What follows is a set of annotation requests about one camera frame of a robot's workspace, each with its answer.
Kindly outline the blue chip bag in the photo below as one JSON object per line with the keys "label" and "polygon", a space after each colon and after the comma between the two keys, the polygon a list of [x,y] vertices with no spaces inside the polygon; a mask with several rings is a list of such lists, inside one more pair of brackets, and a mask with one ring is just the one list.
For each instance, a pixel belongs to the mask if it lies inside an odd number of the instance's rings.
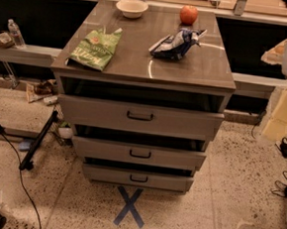
{"label": "blue chip bag", "polygon": [[149,53],[158,59],[181,60],[190,47],[200,45],[199,39],[205,36],[206,30],[181,28],[174,36],[167,35],[151,46]]}

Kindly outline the green chip bag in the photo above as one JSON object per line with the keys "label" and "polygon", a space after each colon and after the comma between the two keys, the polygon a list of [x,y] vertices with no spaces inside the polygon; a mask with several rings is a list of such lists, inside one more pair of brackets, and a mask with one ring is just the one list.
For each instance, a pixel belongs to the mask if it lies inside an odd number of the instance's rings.
{"label": "green chip bag", "polygon": [[65,63],[77,63],[97,71],[104,70],[115,54],[122,32],[119,28],[109,34],[105,27],[90,31],[70,53]]}

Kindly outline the bowl on side shelf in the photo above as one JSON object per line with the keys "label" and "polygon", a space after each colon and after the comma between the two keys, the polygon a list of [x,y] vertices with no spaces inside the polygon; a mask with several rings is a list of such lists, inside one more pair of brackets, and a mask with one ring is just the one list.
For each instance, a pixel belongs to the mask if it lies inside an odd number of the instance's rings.
{"label": "bowl on side shelf", "polygon": [[13,38],[7,31],[0,31],[0,48],[10,49],[14,46]]}

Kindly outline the black power adapter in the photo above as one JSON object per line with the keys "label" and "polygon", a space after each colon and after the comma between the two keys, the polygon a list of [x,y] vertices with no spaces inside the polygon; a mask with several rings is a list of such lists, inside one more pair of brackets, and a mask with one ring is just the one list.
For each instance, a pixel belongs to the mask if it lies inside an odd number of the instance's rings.
{"label": "black power adapter", "polygon": [[283,138],[280,143],[282,157],[287,159],[287,138]]}

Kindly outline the red apple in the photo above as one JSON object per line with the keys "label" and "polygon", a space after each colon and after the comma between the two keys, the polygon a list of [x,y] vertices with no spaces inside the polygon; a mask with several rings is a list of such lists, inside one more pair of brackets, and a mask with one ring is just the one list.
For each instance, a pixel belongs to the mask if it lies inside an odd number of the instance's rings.
{"label": "red apple", "polygon": [[185,25],[192,25],[198,17],[198,10],[195,6],[184,5],[180,10],[180,22]]}

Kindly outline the grey drawer cabinet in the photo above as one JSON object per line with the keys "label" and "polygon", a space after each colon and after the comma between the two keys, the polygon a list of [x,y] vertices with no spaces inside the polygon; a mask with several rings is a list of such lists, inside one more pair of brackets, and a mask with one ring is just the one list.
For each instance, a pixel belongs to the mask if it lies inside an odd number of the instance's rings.
{"label": "grey drawer cabinet", "polygon": [[[50,67],[57,81],[58,97],[61,94],[68,94],[83,98],[223,114],[236,85],[216,17],[211,12],[204,12],[193,26],[197,30],[207,31],[201,38],[200,45],[191,48],[182,60],[158,59],[152,57],[148,49],[163,37],[177,32],[180,27],[177,12],[153,7],[135,20],[125,18],[120,10],[108,3],[97,4]],[[66,59],[77,44],[90,31],[100,27],[105,27],[109,32],[119,28],[123,30],[115,55],[106,68],[96,71],[77,63],[66,64]],[[209,143],[214,139],[207,141],[182,139],[80,124],[70,125],[73,138],[79,136],[192,152],[205,153]],[[83,164],[131,172],[152,172],[193,178],[197,171],[197,169],[180,170],[92,157],[80,158]]]}

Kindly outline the top grey drawer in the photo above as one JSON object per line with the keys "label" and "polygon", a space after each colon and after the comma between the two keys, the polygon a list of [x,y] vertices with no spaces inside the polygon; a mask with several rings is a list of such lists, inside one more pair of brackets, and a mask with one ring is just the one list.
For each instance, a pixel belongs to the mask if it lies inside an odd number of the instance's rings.
{"label": "top grey drawer", "polygon": [[182,139],[212,140],[224,120],[224,115],[220,113],[83,98],[68,94],[61,94],[58,100],[64,119],[70,124]]}

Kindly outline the grey drawer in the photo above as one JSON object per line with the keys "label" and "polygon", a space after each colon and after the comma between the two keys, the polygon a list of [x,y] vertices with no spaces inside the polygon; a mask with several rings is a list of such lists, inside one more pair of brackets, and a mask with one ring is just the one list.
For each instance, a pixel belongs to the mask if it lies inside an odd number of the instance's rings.
{"label": "grey drawer", "polygon": [[61,94],[58,100],[64,119],[70,124],[182,139],[212,140],[224,120],[224,115],[220,113],[83,98],[68,94]]}
{"label": "grey drawer", "polygon": [[152,172],[131,172],[104,166],[83,165],[83,173],[92,181],[165,189],[166,191],[186,192],[192,186],[192,176],[154,174]]}
{"label": "grey drawer", "polygon": [[167,149],[166,147],[143,146],[102,139],[73,138],[73,145],[79,157],[91,157],[129,164],[142,164],[180,170],[199,169],[205,162],[204,152]]}

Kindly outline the middle grey drawer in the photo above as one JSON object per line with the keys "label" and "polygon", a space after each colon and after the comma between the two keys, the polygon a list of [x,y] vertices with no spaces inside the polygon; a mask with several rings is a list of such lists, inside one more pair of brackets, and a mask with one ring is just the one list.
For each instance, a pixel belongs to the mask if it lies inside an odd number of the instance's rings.
{"label": "middle grey drawer", "polygon": [[73,145],[79,157],[91,157],[129,164],[142,164],[180,170],[199,169],[205,162],[204,152],[167,149],[166,147],[143,146],[102,139],[73,138]]}

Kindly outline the blue tape cross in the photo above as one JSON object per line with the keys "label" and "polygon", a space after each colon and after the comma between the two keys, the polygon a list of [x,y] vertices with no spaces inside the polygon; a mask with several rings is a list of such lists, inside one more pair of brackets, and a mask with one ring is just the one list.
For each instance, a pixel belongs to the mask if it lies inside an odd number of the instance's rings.
{"label": "blue tape cross", "polygon": [[136,224],[138,225],[139,229],[142,229],[144,227],[144,221],[141,218],[141,215],[136,209],[135,203],[139,199],[139,197],[142,195],[143,190],[140,188],[137,188],[133,195],[129,196],[126,189],[123,186],[118,187],[119,192],[121,193],[121,197],[125,201],[124,207],[121,209],[113,223],[118,226],[126,217],[128,213],[130,213],[134,219]]}

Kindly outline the small white pot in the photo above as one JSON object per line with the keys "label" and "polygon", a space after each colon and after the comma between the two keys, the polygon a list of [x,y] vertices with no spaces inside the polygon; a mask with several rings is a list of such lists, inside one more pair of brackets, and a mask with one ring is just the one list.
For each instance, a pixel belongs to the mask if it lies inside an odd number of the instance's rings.
{"label": "small white pot", "polygon": [[73,133],[72,133],[72,128],[71,126],[66,122],[66,121],[63,121],[60,125],[59,125],[59,128],[57,130],[57,133],[58,135],[63,138],[63,139],[71,139],[72,136],[73,136]]}

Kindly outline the crumpled snack wrapper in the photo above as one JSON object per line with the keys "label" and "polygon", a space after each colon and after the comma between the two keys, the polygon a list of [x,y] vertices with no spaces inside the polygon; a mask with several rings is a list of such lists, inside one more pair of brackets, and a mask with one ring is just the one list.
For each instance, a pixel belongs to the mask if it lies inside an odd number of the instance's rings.
{"label": "crumpled snack wrapper", "polygon": [[49,79],[38,84],[28,83],[26,87],[26,97],[28,103],[36,102],[43,98],[50,97],[57,92],[57,83],[54,79]]}

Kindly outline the grey side shelf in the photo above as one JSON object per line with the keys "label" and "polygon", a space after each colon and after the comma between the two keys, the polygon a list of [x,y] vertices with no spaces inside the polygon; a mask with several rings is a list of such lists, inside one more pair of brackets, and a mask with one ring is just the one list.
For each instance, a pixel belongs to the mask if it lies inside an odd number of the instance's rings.
{"label": "grey side shelf", "polygon": [[0,61],[29,64],[31,66],[44,66],[48,68],[53,60],[61,53],[57,48],[38,47],[27,45],[25,49],[0,48]]}

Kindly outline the clear water bottle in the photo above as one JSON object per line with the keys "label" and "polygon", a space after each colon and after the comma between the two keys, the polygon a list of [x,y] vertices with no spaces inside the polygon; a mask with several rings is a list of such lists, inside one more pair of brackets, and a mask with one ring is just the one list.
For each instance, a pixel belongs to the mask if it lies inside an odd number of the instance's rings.
{"label": "clear water bottle", "polygon": [[14,20],[9,19],[8,29],[9,29],[10,35],[14,39],[13,42],[15,43],[15,46],[19,49],[24,49],[26,47],[25,40],[21,34],[18,24]]}

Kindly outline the black tripod leg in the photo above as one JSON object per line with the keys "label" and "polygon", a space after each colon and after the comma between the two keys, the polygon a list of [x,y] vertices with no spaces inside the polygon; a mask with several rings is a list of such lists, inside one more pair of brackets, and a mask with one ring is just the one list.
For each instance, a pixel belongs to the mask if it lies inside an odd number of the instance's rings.
{"label": "black tripod leg", "polygon": [[50,129],[52,123],[56,121],[57,115],[58,115],[58,112],[53,110],[51,113],[51,116],[48,118],[41,132],[37,135],[36,139],[31,143],[28,152],[26,153],[23,160],[21,161],[21,164],[18,166],[20,171],[23,171],[23,170],[30,171],[34,167],[34,163],[32,162],[32,157],[36,153],[43,139],[45,138],[45,135]]}

